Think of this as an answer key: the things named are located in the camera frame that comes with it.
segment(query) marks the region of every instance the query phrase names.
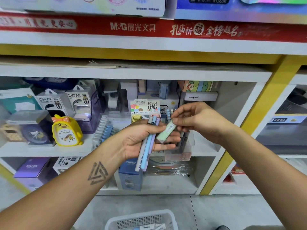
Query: person's left hand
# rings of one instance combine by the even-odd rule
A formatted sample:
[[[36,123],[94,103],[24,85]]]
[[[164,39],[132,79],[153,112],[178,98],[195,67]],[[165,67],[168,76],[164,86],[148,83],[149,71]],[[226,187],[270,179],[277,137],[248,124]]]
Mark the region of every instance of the person's left hand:
[[[166,128],[166,125],[162,122],[159,123],[159,126],[150,125],[147,124],[147,122],[148,120],[136,121],[113,136],[118,139],[118,143],[121,142],[124,158],[126,160],[138,157],[142,140],[144,140],[149,134],[158,134]],[[159,142],[155,142],[152,151],[174,149],[176,147],[174,143],[177,142],[180,142],[180,133],[178,131],[173,131],[165,141],[165,143],[170,144],[160,144]]]

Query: orange bow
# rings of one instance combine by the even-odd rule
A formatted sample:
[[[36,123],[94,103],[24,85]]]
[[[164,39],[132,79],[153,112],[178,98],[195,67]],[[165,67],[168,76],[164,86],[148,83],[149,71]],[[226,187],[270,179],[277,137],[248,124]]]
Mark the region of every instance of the orange bow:
[[[51,119],[52,119],[52,121],[53,121],[54,123],[57,122],[57,121],[70,122],[69,117],[64,117],[64,118],[61,118],[61,119],[58,119],[58,118],[56,118],[56,117],[52,117]]]

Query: purple pen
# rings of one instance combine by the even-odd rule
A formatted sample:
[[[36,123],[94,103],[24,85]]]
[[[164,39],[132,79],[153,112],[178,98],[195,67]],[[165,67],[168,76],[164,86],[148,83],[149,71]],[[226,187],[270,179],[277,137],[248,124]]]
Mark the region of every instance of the purple pen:
[[[157,120],[156,120],[156,126],[159,125],[159,122],[160,122],[160,118],[157,117]],[[145,166],[145,169],[143,171],[146,171],[147,169],[147,166],[148,166],[148,161],[149,161],[149,157],[150,157],[150,154],[151,154],[151,151],[152,151],[152,148],[153,148],[153,145],[154,145],[154,140],[156,138],[156,134],[153,134],[153,137],[151,139],[151,143],[150,143],[150,150],[149,150],[149,153],[148,153],[148,157],[147,157],[147,162],[146,162],[146,166]]]

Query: forearm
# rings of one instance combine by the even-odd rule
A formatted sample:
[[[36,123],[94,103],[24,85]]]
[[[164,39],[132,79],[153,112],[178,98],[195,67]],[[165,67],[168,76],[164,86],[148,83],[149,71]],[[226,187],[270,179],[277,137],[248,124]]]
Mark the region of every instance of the forearm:
[[[223,147],[242,167],[287,229],[304,229],[307,176],[247,135],[234,129]]]
[[[0,213],[0,229],[71,229],[80,214],[123,162],[111,137],[51,182]]]

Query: black shoe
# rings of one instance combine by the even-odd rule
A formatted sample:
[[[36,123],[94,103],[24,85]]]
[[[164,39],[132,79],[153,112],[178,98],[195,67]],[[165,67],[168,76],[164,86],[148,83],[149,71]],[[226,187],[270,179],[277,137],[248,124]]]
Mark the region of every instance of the black shoe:
[[[229,228],[227,228],[224,225],[219,226],[216,230],[230,230]]]

